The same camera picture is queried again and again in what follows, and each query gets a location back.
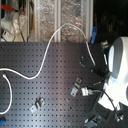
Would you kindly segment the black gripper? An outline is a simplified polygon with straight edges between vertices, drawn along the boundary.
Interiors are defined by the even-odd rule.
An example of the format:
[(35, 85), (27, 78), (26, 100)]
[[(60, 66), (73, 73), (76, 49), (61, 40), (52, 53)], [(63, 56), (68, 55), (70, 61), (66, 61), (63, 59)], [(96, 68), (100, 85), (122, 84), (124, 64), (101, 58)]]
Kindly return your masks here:
[(105, 72), (99, 68), (98, 66), (95, 66), (91, 61), (85, 59), (84, 57), (81, 58), (80, 64), (83, 67), (88, 68), (90, 71), (94, 72), (98, 76), (104, 76)]

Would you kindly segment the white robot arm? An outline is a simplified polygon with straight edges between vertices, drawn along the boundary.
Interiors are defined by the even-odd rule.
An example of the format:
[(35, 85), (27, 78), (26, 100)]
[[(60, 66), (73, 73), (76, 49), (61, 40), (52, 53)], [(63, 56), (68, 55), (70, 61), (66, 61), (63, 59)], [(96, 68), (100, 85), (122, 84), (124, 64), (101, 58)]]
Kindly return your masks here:
[(128, 37), (118, 37), (110, 46), (106, 70), (82, 58), (80, 64), (102, 78), (92, 87), (81, 89), (83, 96), (99, 93), (98, 103), (111, 111), (128, 106)]

